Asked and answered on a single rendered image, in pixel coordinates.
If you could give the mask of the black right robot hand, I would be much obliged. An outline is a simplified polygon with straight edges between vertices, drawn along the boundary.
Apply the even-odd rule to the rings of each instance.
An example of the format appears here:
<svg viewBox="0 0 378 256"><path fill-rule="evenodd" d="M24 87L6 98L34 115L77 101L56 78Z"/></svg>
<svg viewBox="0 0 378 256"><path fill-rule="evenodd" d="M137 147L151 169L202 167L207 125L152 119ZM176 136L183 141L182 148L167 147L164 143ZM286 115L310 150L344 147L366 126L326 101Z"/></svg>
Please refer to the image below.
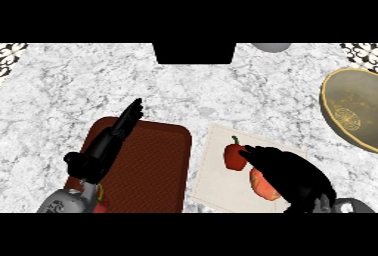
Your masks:
<svg viewBox="0 0 378 256"><path fill-rule="evenodd" d="M331 213L337 199L320 169L297 154L275 147L245 146L239 155L289 203L285 213Z"/></svg>

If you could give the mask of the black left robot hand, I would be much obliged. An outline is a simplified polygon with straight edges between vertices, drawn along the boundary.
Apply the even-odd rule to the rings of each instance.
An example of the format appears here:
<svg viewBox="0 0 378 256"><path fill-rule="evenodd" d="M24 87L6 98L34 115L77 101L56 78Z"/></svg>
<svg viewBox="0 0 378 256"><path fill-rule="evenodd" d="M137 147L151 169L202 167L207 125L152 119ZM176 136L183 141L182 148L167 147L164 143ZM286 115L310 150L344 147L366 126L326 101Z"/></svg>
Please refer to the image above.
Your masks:
<svg viewBox="0 0 378 256"><path fill-rule="evenodd" d="M100 131L87 149L65 155L64 161L68 164L71 177L92 184L100 182L112 167L123 143L143 116L142 109L142 99L137 98L126 108L114 125Z"/></svg>

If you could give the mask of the dark red placemat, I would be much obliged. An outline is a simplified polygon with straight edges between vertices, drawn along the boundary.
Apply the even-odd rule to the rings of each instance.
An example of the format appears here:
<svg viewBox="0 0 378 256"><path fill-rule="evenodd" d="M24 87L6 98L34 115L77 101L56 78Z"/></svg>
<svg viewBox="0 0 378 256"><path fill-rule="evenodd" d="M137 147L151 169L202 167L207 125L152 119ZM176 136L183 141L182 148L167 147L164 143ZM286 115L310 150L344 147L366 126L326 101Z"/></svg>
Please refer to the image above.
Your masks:
<svg viewBox="0 0 378 256"><path fill-rule="evenodd" d="M139 121L100 182L109 213L180 213L192 136L180 126Z"/></svg>

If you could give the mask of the beige placemat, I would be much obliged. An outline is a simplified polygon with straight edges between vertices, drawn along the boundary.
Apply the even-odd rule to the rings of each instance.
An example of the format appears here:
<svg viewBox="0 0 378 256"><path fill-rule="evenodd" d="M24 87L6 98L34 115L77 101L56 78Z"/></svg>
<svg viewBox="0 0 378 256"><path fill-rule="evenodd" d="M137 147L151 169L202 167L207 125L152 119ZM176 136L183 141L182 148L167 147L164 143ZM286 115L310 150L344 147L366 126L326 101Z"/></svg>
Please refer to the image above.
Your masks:
<svg viewBox="0 0 378 256"><path fill-rule="evenodd" d="M191 200L201 203L217 211L232 213L282 213L289 203L284 198L275 201L263 199L251 189L250 171L247 165L241 171L229 170L224 165L223 152L233 143L236 136L242 145L276 147L307 157L304 150L285 144L250 135L223 125L210 126L202 160L192 189Z"/></svg>

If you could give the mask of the red bell pepper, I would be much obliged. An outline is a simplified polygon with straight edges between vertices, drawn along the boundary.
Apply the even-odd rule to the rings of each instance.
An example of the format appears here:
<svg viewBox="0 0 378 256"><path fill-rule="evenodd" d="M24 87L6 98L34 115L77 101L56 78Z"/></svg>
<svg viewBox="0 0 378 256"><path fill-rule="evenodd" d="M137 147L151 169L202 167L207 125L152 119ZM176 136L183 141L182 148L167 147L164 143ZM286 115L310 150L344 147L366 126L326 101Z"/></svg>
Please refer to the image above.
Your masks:
<svg viewBox="0 0 378 256"><path fill-rule="evenodd" d="M247 160L241 156L239 151L245 147L239 144L239 139L236 136L232 136L233 143L229 144L224 148L223 159L226 168L235 171L241 171L247 165Z"/></svg>

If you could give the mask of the red vegetable with green stem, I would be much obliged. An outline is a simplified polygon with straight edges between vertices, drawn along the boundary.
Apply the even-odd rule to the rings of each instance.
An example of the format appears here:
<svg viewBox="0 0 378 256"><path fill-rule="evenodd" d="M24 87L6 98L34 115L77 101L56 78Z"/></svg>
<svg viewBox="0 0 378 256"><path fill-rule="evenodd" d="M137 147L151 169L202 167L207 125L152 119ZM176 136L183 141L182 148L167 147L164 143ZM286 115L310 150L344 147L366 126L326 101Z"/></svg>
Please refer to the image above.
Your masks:
<svg viewBox="0 0 378 256"><path fill-rule="evenodd" d="M105 195L103 186L97 185L97 203L93 212L106 213L109 209L109 200Z"/></svg>

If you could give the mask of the black appliance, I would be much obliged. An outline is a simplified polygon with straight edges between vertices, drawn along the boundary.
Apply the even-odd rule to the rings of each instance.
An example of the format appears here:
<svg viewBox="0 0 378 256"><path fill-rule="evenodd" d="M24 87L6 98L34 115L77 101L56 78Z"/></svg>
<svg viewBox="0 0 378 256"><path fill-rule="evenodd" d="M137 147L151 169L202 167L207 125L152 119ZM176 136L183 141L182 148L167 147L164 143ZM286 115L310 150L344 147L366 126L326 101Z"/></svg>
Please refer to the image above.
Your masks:
<svg viewBox="0 0 378 256"><path fill-rule="evenodd" d="M171 65L229 64L235 43L154 43L157 62Z"/></svg>

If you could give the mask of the grey round object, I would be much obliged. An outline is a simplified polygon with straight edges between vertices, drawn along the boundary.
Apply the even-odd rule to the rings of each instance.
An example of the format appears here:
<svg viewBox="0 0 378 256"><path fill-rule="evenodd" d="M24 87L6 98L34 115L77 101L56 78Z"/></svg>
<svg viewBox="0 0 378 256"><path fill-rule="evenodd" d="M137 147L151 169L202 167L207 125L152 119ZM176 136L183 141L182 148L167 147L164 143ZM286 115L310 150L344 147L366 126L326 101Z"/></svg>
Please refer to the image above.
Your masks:
<svg viewBox="0 0 378 256"><path fill-rule="evenodd" d="M289 48L289 43L254 43L254 47L264 52L278 53Z"/></svg>

